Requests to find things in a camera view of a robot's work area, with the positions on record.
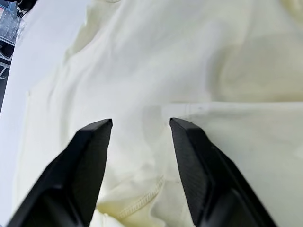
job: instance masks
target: garment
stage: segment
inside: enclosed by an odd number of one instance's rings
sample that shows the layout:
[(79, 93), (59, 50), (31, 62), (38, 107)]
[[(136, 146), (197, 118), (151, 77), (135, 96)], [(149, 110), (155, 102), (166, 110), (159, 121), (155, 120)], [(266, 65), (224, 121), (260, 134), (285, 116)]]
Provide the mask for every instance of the garment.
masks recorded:
[(290, 5), (93, 1), (63, 63), (27, 97), (15, 204), (78, 129), (112, 118), (96, 215), (193, 226), (168, 126), (179, 117), (236, 163), (279, 226), (302, 226), (303, 34)]

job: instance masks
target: white table surface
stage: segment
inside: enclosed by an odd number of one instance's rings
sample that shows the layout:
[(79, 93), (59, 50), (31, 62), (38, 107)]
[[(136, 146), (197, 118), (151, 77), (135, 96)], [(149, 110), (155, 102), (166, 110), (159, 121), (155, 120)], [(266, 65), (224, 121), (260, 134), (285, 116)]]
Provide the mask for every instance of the white table surface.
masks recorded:
[(90, 0), (40, 0), (26, 15), (17, 41), (0, 115), (0, 224), (12, 215), (13, 177), (20, 148), (26, 92), (62, 59), (85, 21)]

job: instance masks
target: stitching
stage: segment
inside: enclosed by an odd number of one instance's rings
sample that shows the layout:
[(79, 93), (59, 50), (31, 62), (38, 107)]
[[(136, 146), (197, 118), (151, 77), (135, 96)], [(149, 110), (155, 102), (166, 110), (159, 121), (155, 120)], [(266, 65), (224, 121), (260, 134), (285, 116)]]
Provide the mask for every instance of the stitching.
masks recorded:
[(143, 197), (136, 200), (134, 203), (132, 203), (131, 205), (120, 211), (117, 215), (117, 219), (121, 220), (126, 218), (127, 216), (130, 216), (131, 214), (135, 213), (143, 206), (145, 206), (147, 203), (149, 203), (151, 200), (153, 200), (156, 197), (156, 195), (159, 193), (160, 188), (163, 185), (163, 182), (164, 182), (164, 176), (162, 176), (159, 179), (159, 181), (156, 183), (156, 186), (152, 190), (150, 190), (147, 194), (145, 194)]

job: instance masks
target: clear plastic container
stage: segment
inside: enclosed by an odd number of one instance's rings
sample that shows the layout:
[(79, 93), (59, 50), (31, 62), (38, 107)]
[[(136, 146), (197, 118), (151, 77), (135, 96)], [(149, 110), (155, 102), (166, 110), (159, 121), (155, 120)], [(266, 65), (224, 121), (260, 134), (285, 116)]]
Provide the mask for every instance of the clear plastic container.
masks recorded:
[(0, 36), (11, 43), (15, 43), (22, 18), (3, 8), (0, 8), (1, 12)]

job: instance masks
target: clothing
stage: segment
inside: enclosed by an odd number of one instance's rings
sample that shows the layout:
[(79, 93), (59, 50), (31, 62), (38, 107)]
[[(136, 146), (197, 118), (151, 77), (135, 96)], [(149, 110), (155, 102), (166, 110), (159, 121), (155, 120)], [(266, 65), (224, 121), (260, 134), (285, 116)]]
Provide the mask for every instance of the clothing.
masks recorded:
[(16, 204), (78, 129), (112, 118), (96, 216), (193, 226), (168, 125), (179, 117), (236, 163), (279, 226), (302, 226), (303, 32), (290, 5), (93, 1), (63, 63), (27, 97)]

